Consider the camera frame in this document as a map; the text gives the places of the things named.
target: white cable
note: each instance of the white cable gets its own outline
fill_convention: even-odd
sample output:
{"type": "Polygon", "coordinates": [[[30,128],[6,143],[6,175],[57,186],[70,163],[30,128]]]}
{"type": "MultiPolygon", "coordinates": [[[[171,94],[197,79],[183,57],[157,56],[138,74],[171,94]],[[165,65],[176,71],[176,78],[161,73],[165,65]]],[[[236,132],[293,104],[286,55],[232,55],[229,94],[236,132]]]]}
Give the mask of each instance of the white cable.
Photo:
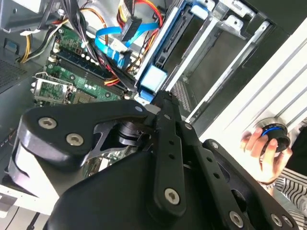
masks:
{"type": "Polygon", "coordinates": [[[40,51],[38,54],[34,55],[33,57],[29,57],[26,61],[24,61],[24,63],[27,62],[27,61],[29,61],[29,60],[31,60],[31,59],[34,59],[35,57],[38,57],[39,55],[41,55],[41,54],[45,51],[46,47],[49,45],[49,43],[50,43],[50,41],[51,41],[53,35],[54,35],[54,34],[59,30],[59,28],[61,28],[65,23],[66,23],[66,21],[62,22],[61,24],[59,24],[59,25],[54,29],[54,31],[51,32],[51,34],[49,35],[49,38],[48,38],[48,40],[47,40],[47,42],[46,42],[46,45],[45,45],[45,47],[42,49],[42,51],[40,51]]]}

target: connector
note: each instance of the connector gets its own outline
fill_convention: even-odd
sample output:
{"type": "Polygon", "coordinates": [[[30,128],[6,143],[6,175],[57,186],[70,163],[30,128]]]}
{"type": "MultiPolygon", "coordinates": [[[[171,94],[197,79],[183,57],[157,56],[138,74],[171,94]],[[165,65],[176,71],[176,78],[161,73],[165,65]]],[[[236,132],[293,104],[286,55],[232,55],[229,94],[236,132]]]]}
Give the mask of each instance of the connector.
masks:
{"type": "Polygon", "coordinates": [[[138,31],[139,26],[142,23],[142,19],[137,18],[137,17],[130,17],[128,18],[126,24],[124,25],[122,32],[120,33],[120,40],[122,42],[127,42],[129,41],[131,38],[133,38],[133,36],[135,35],[135,33],[138,31]]]}

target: finger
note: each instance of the finger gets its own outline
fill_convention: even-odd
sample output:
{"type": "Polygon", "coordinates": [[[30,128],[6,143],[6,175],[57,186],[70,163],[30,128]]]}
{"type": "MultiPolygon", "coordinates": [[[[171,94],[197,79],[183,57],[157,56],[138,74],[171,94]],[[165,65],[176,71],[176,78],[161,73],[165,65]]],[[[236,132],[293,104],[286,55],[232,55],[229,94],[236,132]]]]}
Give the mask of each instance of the finger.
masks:
{"type": "Polygon", "coordinates": [[[279,154],[276,162],[276,172],[278,173],[278,175],[282,173],[291,156],[292,150],[290,148],[287,148],[279,154]]]}
{"type": "Polygon", "coordinates": [[[242,140],[243,139],[247,139],[251,136],[251,132],[249,131],[245,131],[243,134],[242,134],[242,140]]]}
{"type": "Polygon", "coordinates": [[[250,137],[241,140],[240,149],[245,150],[246,145],[248,144],[250,137]]]}
{"type": "Polygon", "coordinates": [[[254,144],[250,155],[254,158],[259,158],[261,155],[261,151],[263,149],[263,147],[265,146],[265,144],[268,142],[268,136],[264,135],[262,137],[260,137],[258,140],[256,140],[256,143],[254,144]]]}
{"type": "Polygon", "coordinates": [[[247,145],[246,145],[246,148],[245,150],[247,151],[251,151],[252,148],[254,147],[256,141],[261,137],[261,134],[262,134],[262,128],[257,128],[255,130],[255,132],[253,133],[253,135],[251,135],[247,145]]]}
{"type": "Polygon", "coordinates": [[[277,149],[277,140],[273,138],[272,140],[270,140],[263,155],[262,170],[264,172],[273,172],[276,149],[277,149]]]}

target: ventilation grille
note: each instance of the ventilation grille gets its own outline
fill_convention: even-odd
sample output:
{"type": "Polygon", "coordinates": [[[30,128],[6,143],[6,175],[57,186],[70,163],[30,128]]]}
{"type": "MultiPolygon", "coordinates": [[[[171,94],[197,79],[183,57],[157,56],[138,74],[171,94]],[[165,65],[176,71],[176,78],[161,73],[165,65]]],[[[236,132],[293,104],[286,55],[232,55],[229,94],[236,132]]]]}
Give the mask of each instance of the ventilation grille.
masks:
{"type": "Polygon", "coordinates": [[[7,87],[10,87],[13,82],[19,80],[20,76],[26,73],[27,71],[0,59],[0,92],[5,91],[7,87]]]}
{"type": "Polygon", "coordinates": [[[172,89],[172,93],[178,98],[178,100],[182,104],[183,109],[190,113],[191,108],[187,96],[188,93],[184,83],[181,81],[177,81],[172,89]]]}

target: striped sleeve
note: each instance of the striped sleeve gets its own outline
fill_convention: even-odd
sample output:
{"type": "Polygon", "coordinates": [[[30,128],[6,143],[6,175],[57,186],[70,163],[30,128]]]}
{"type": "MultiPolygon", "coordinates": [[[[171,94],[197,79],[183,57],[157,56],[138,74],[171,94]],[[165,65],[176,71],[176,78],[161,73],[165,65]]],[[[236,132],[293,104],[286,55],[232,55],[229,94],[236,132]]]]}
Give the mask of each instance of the striped sleeve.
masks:
{"type": "Polygon", "coordinates": [[[296,221],[298,228],[300,230],[306,230],[307,229],[307,222],[306,222],[305,216],[302,213],[290,210],[289,214],[296,221]]]}
{"type": "Polygon", "coordinates": [[[307,176],[285,168],[275,187],[301,212],[289,211],[301,230],[307,230],[307,176]]]}

